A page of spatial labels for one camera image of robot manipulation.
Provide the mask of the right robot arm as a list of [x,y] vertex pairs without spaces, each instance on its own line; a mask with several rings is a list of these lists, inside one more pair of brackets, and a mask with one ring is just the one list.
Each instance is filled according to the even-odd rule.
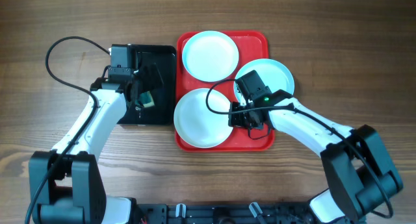
[[358,221],[371,213],[393,217],[390,199],[403,189],[398,171],[375,129],[358,129],[328,120],[279,90],[247,98],[230,106],[230,123],[251,129],[267,124],[292,136],[316,153],[328,189],[309,203],[319,221]]

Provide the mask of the white plate with stain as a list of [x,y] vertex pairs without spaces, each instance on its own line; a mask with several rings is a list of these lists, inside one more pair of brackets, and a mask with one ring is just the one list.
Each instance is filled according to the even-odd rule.
[[230,101],[222,93],[198,88],[186,93],[176,104],[174,126],[186,143],[202,149],[225,142],[233,128],[228,125]]

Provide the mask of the green yellow sponge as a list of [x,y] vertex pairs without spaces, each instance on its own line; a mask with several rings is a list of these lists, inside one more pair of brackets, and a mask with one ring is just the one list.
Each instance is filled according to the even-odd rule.
[[155,105],[155,102],[153,100],[153,96],[151,95],[150,91],[141,93],[138,97],[138,105],[141,108],[150,108]]

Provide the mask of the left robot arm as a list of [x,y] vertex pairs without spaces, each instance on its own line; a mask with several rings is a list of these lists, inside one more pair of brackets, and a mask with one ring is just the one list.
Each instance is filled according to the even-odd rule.
[[105,69],[109,76],[97,78],[89,89],[46,69],[53,79],[88,94],[89,99],[67,135],[50,152],[36,151],[29,160],[31,202],[26,223],[102,223],[107,219],[98,158],[119,120],[129,109],[149,106],[140,97],[163,86],[163,78],[156,64]]

